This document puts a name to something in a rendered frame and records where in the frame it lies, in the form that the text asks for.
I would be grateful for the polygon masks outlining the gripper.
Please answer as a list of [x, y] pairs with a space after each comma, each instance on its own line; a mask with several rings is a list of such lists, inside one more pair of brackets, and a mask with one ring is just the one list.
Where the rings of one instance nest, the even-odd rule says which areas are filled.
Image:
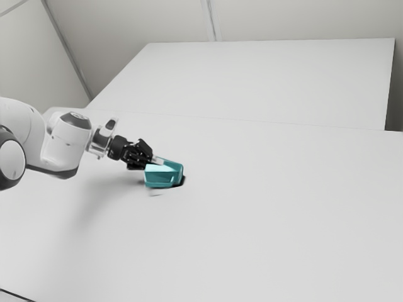
[[163, 165], [164, 160], [153, 154], [152, 148], [143, 140], [129, 142], [125, 137], [113, 137], [107, 156], [112, 160], [122, 160], [128, 170], [144, 170], [147, 164]]

